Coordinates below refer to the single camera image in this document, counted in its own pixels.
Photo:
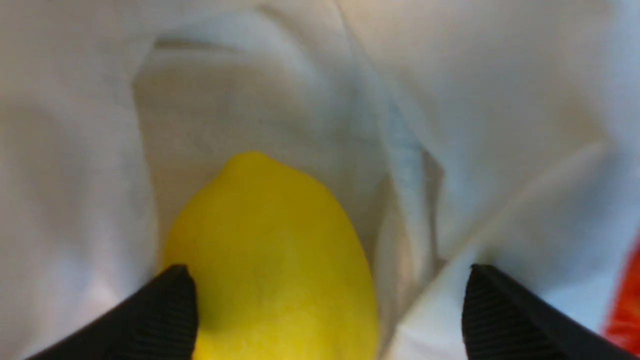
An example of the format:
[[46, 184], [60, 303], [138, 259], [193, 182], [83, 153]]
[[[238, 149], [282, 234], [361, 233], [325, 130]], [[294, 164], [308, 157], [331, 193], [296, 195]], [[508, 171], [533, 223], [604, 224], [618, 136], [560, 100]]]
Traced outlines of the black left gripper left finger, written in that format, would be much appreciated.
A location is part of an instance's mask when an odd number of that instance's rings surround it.
[[195, 282], [171, 265], [139, 291], [34, 360], [189, 360], [198, 333]]

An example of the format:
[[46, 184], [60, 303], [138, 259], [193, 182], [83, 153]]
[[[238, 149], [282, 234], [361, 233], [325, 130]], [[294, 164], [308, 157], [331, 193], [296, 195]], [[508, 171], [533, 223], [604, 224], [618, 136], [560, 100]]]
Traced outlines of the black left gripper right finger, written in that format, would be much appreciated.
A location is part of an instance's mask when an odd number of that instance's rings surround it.
[[635, 360], [492, 265], [473, 264], [461, 316], [469, 360]]

